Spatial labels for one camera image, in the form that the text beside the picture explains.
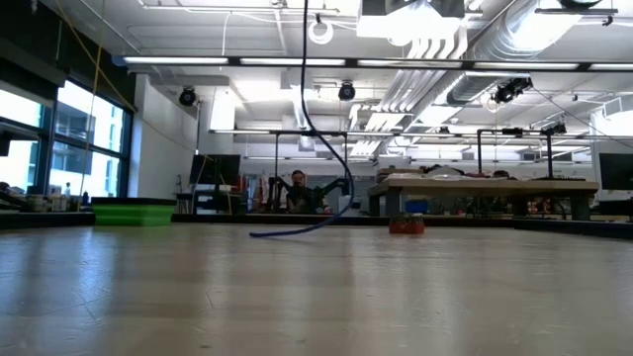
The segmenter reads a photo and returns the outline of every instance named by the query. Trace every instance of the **fluorescent light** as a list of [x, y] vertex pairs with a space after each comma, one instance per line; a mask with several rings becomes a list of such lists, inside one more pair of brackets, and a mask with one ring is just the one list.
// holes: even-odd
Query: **fluorescent light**
[[211, 134], [271, 134], [264, 130], [209, 130]]
[[552, 70], [573, 70], [578, 68], [577, 63], [557, 63], [557, 62], [477, 62], [474, 66], [476, 69], [552, 69]]
[[530, 73], [515, 73], [515, 72], [478, 72], [467, 71], [466, 76], [470, 77], [512, 77], [512, 78], [529, 78]]
[[393, 133], [377, 133], [377, 132], [356, 132], [356, 133], [347, 133], [348, 136], [394, 136]]
[[633, 70], [633, 63], [596, 63], [589, 70]]
[[[242, 58], [239, 60], [244, 65], [302, 65], [302, 58]], [[345, 59], [334, 58], [308, 58], [306, 65], [313, 66], [343, 66]]]
[[461, 61], [444, 60], [402, 60], [402, 59], [359, 59], [359, 66], [391, 68], [459, 68]]
[[228, 58], [222, 57], [185, 57], [185, 56], [126, 56], [127, 64], [228, 64]]

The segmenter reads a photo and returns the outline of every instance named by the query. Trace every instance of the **floor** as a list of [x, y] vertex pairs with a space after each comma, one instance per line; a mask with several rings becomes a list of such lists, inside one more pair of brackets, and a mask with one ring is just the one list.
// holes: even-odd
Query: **floor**
[[633, 354], [633, 243], [273, 228], [2, 232], [0, 355]]

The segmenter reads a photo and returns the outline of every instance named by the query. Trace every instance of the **computer monitor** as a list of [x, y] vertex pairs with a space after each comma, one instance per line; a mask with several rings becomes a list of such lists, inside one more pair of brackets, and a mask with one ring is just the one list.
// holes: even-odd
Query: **computer monitor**
[[602, 189], [633, 190], [633, 154], [601, 153]]
[[191, 164], [189, 183], [236, 186], [240, 159], [239, 154], [197, 154]]

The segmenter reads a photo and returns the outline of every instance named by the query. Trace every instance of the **cord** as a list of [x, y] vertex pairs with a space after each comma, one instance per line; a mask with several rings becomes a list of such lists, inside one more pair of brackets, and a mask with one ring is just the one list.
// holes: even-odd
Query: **cord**
[[[103, 77], [103, 79], [106, 81], [106, 83], [108, 84], [108, 86], [110, 86], [110, 88], [115, 92], [115, 94], [117, 94], [117, 96], [119, 97], [119, 100], [121, 100], [121, 102], [133, 113], [137, 113], [137, 109], [135, 108], [134, 105], [130, 104], [130, 102], [121, 94], [121, 92], [119, 91], [119, 89], [117, 89], [117, 87], [112, 83], [112, 81], [110, 81], [110, 78], [106, 75], [106, 73], [99, 67], [99, 65], [97, 65], [97, 60], [95, 59], [94, 56], [92, 56], [92, 53], [90, 53], [90, 50], [88, 50], [88, 48], [86, 47], [86, 45], [84, 44], [83, 40], [81, 39], [81, 37], [79, 36], [79, 34], [77, 34], [77, 31], [75, 30], [74, 26], [72, 26], [72, 22], [70, 22], [70, 18], [68, 18], [68, 16], [66, 15], [66, 13], [63, 11], [63, 8], [61, 7], [61, 3], [59, 2], [59, 0], [55, 0], [57, 3], [57, 8], [59, 9], [59, 13], [61, 14], [61, 17], [63, 19], [63, 21], [66, 23], [66, 25], [68, 25], [68, 28], [70, 29], [70, 32], [72, 32], [72, 34], [75, 36], [75, 38], [77, 39], [77, 42], [79, 43], [79, 45], [81, 46], [81, 48], [83, 49], [83, 51], [86, 53], [86, 55], [88, 56], [88, 58], [92, 61], [92, 63], [97, 67], [97, 70], [99, 71], [99, 73], [101, 74], [101, 77]], [[143, 121], [146, 125], [148, 125], [152, 130], [154, 130], [157, 134], [160, 134], [161, 136], [163, 136], [164, 138], [172, 141], [173, 143], [179, 145], [182, 148], [185, 148], [189, 151], [195, 152], [196, 149], [195, 148], [191, 148], [188, 147], [180, 142], [178, 142], [177, 140], [171, 138], [170, 136], [168, 136], [165, 133], [162, 133], [159, 129], [157, 129], [154, 125], [152, 125], [149, 121], [145, 120], [144, 118], [137, 118], [140, 119], [141, 121]]]
[[313, 132], [313, 134], [315, 134], [316, 137], [320, 139], [320, 141], [327, 147], [327, 149], [329, 149], [332, 152], [334, 157], [338, 159], [340, 164], [343, 165], [343, 168], [345, 169], [345, 175], [349, 179], [349, 186], [350, 186], [349, 202], [347, 203], [347, 206], [345, 206], [345, 208], [343, 208], [343, 210], [340, 213], [333, 215], [329, 217], [328, 219], [326, 219], [325, 221], [316, 223], [312, 226], [294, 229], [294, 230], [287, 230], [287, 231], [251, 232], [250, 233], [251, 237], [262, 238], [262, 237], [274, 237], [274, 236], [289, 236], [289, 235], [314, 231], [316, 229], [325, 227], [337, 221], [338, 219], [340, 219], [340, 217], [343, 214], [345, 214], [345, 212], [347, 212], [352, 207], [352, 204], [354, 203], [354, 177], [352, 176], [352, 172], [349, 170], [349, 167], [347, 166], [343, 158], [340, 157], [340, 155], [336, 152], [336, 150], [334, 150], [334, 148], [329, 144], [329, 142], [325, 139], [325, 137], [323, 137], [323, 135], [315, 128], [315, 125], [313, 124], [312, 119], [310, 119], [310, 114], [308, 113], [308, 107], [306, 106], [305, 89], [306, 89], [306, 69], [307, 69], [306, 63], [308, 61], [308, 3], [309, 3], [309, 0], [304, 1], [304, 38], [303, 38], [304, 53], [303, 53], [302, 66], [301, 66], [301, 107], [304, 112], [304, 116], [306, 117], [306, 122], [310, 126], [310, 129]]
[[[106, 0], [101, 2], [101, 16], [106, 15]], [[92, 101], [90, 102], [90, 114], [88, 115], [88, 130], [86, 131], [86, 150], [83, 154], [83, 170], [81, 171], [81, 185], [79, 186], [79, 195], [83, 193], [83, 184], [86, 180], [86, 171], [88, 170], [88, 154], [90, 154], [90, 132], [92, 132], [92, 114], [95, 108], [95, 98], [97, 97], [97, 85], [99, 84], [99, 66], [101, 64], [101, 52], [103, 49], [104, 23], [101, 23], [99, 34], [99, 46], [97, 47], [97, 60], [95, 62], [95, 76], [92, 83]], [[77, 212], [81, 210], [81, 203], [77, 204]]]
[[614, 141], [616, 141], [616, 142], [618, 142], [618, 143], [620, 143], [620, 144], [622, 144], [622, 145], [624, 145], [624, 146], [627, 146], [627, 147], [629, 147], [629, 148], [633, 149], [633, 145], [630, 145], [630, 144], [628, 144], [628, 143], [624, 142], [624, 141], [623, 141], [623, 140], [621, 140], [621, 139], [617, 139], [617, 138], [615, 138], [615, 137], [613, 137], [613, 136], [610, 136], [610, 135], [608, 135], [608, 134], [606, 134], [606, 133], [603, 133], [602, 131], [598, 130], [597, 128], [595, 128], [595, 127], [594, 127], [594, 126], [592, 126], [591, 124], [588, 124], [588, 123], [584, 122], [583, 120], [579, 119], [576, 115], [574, 115], [574, 114], [570, 113], [567, 109], [565, 109], [565, 108], [563, 108], [562, 106], [560, 106], [560, 105], [556, 104], [556, 102], [555, 102], [554, 100], [552, 100], [551, 98], [549, 98], [547, 95], [545, 95], [545, 94], [541, 93], [541, 92], [540, 92], [538, 89], [536, 89], [535, 87], [532, 87], [532, 89], [534, 89], [534, 91], [535, 91], [535, 92], [539, 93], [539, 94], [540, 94], [543, 98], [545, 98], [545, 100], [547, 100], [548, 102], [552, 103], [555, 107], [557, 107], [557, 108], [561, 109], [561, 111], [565, 112], [565, 114], [567, 114], [567, 115], [569, 115], [570, 117], [574, 118], [574, 119], [575, 119], [576, 121], [578, 121], [579, 123], [581, 123], [581, 124], [583, 124], [583, 125], [585, 125], [585, 126], [589, 127], [590, 129], [595, 130], [597, 133], [602, 134], [603, 136], [605, 136], [605, 137], [607, 137], [607, 138], [609, 138], [609, 139], [611, 139], [611, 140], [614, 140]]

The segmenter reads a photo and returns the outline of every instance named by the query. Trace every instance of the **workbench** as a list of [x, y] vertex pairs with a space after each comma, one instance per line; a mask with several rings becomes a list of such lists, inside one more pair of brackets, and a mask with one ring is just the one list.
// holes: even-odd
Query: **workbench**
[[370, 216], [380, 215], [380, 197], [385, 196], [385, 214], [388, 217], [401, 213], [401, 195], [428, 197], [513, 197], [519, 202], [529, 197], [570, 198], [572, 219], [590, 220], [589, 199], [599, 186], [595, 182], [569, 180], [498, 180], [465, 179], [435, 180], [414, 178], [388, 178], [367, 191]]

